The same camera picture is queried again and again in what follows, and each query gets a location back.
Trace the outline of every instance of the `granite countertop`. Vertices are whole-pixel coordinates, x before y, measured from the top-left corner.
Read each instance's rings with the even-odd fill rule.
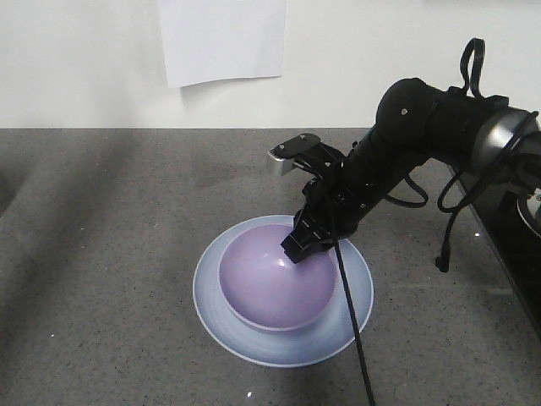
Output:
[[[194,310],[214,237],[302,205],[307,175],[273,178],[264,158],[304,130],[0,130],[0,404],[362,404],[354,345],[310,367],[254,365]],[[342,151],[363,133],[314,132]],[[381,202],[350,238],[374,279],[362,338],[376,401],[540,404],[541,343],[471,211],[449,273],[434,267],[449,177],[416,169],[430,203]]]

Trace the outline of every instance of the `black robotic arm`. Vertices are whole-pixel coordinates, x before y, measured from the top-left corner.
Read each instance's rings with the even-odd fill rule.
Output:
[[[442,271],[448,267],[445,246],[456,214],[488,184],[512,182],[530,193],[541,186],[537,112],[509,107],[503,96],[481,96],[483,55],[483,40],[471,40],[461,60],[462,88],[440,91],[418,78],[396,82],[380,102],[374,127],[347,156],[313,134],[301,134],[269,152],[273,173],[299,167],[314,175],[303,188],[306,200],[295,215],[294,229],[281,244],[293,262],[333,246],[329,210],[336,236],[349,237],[372,208],[431,157],[479,177],[458,206],[445,209],[440,202],[441,209],[452,213],[442,250],[447,258],[437,264]]]

